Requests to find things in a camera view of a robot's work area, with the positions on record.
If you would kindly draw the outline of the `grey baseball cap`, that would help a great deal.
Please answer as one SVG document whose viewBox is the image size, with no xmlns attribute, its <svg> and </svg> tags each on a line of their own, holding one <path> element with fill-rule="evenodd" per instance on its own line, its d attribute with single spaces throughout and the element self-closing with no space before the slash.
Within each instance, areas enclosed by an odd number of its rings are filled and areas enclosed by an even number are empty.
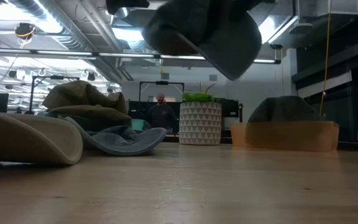
<svg viewBox="0 0 358 224">
<path fill-rule="evenodd" d="M 326 119 L 299 96 L 264 99 L 250 115 L 244 142 L 268 149 L 298 150 L 304 146 L 308 122 Z"/>
<path fill-rule="evenodd" d="M 59 116 L 58 118 L 74 125 L 86 146 L 113 156 L 138 156 L 148 153 L 167 135 L 167 130 L 164 128 L 151 128 L 138 132 L 129 126 L 112 126 L 100 131 L 86 131 L 73 117 Z"/>
<path fill-rule="evenodd" d="M 262 46 L 249 10 L 263 0 L 170 0 L 144 27 L 144 40 L 165 55 L 202 55 L 227 79 L 237 80 Z"/>
</svg>

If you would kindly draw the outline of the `person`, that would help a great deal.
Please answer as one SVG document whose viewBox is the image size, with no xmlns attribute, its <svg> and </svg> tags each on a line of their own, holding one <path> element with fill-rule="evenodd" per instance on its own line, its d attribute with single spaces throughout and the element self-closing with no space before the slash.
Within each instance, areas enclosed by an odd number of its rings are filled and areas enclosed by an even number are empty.
<svg viewBox="0 0 358 224">
<path fill-rule="evenodd" d="M 148 118 L 152 128 L 164 128 L 168 134 L 173 134 L 177 116 L 171 106 L 165 102 L 165 95 L 156 96 L 157 103 L 148 110 Z"/>
</svg>

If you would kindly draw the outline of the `tan baseball cap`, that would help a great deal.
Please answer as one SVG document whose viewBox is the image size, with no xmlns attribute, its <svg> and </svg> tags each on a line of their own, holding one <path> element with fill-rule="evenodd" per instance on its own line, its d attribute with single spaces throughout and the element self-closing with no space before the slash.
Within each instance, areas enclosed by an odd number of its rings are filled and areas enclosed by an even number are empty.
<svg viewBox="0 0 358 224">
<path fill-rule="evenodd" d="M 68 121 L 0 113 L 0 161 L 71 166 L 82 153 L 81 134 Z"/>
<path fill-rule="evenodd" d="M 43 105 L 55 114 L 112 122 L 131 120 L 121 92 L 104 95 L 92 84 L 81 80 L 55 86 L 45 97 Z"/>
</svg>

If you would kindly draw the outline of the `long ceiling light tube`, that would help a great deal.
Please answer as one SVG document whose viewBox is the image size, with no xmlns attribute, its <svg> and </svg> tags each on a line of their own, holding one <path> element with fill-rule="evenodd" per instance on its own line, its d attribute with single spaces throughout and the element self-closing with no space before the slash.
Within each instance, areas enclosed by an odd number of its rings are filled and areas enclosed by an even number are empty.
<svg viewBox="0 0 358 224">
<path fill-rule="evenodd" d="M 76 52 L 61 50 L 32 50 L 32 49 L 4 49 L 0 48 L 0 54 L 26 54 L 26 55 L 56 55 L 80 58 L 114 57 L 114 58 L 139 58 L 157 60 L 194 60 L 206 61 L 202 56 L 194 55 L 162 55 L 162 54 L 129 54 L 129 53 L 104 53 L 104 52 Z"/>
</svg>

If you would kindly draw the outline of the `potted plant triangle-pattern pot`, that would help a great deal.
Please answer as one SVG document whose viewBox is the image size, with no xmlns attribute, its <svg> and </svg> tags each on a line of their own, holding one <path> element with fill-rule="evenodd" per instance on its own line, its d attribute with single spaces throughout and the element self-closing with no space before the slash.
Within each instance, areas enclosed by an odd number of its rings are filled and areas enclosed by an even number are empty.
<svg viewBox="0 0 358 224">
<path fill-rule="evenodd" d="M 179 143 L 215 146 L 221 142 L 222 105 L 210 90 L 214 85 L 198 90 L 186 90 L 180 104 Z"/>
</svg>

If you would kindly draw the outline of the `black station frame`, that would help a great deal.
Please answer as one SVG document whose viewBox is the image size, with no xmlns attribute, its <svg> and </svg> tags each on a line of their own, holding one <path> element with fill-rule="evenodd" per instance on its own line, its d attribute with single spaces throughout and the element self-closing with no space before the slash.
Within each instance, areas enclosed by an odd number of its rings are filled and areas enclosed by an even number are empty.
<svg viewBox="0 0 358 224">
<path fill-rule="evenodd" d="M 51 79 L 51 80 L 79 80 L 78 77 L 68 77 L 68 76 L 59 76 L 59 75 L 49 75 L 49 76 L 40 76 L 36 75 L 32 77 L 32 83 L 31 83 L 31 91 L 30 91 L 30 103 L 29 103 L 29 110 L 25 112 L 25 114 L 31 114 L 34 115 L 34 112 L 32 111 L 33 106 L 33 100 L 34 100 L 34 89 L 35 87 L 44 81 L 45 79 Z"/>
<path fill-rule="evenodd" d="M 154 82 L 150 82 L 150 81 L 140 81 L 139 82 L 139 92 L 138 92 L 138 101 L 141 101 L 141 95 L 142 95 L 142 92 L 147 88 L 145 87 L 144 89 L 142 89 L 142 85 L 144 83 L 147 83 L 147 84 L 155 84 L 155 85 L 174 85 L 175 88 L 181 93 L 181 98 L 182 98 L 182 101 L 184 99 L 184 91 L 185 91 L 185 83 L 183 82 L 168 82 L 168 81 L 154 81 Z M 178 89 L 176 87 L 176 85 L 181 85 L 182 89 Z"/>
</svg>

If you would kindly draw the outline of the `translucent orange bin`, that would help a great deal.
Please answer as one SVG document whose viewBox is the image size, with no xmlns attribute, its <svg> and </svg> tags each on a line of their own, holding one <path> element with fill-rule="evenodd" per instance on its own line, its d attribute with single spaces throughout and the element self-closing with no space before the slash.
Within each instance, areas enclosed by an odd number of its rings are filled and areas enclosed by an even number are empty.
<svg viewBox="0 0 358 224">
<path fill-rule="evenodd" d="M 234 147 L 283 151 L 332 152 L 337 149 L 339 125 L 332 121 L 275 121 L 232 123 Z"/>
</svg>

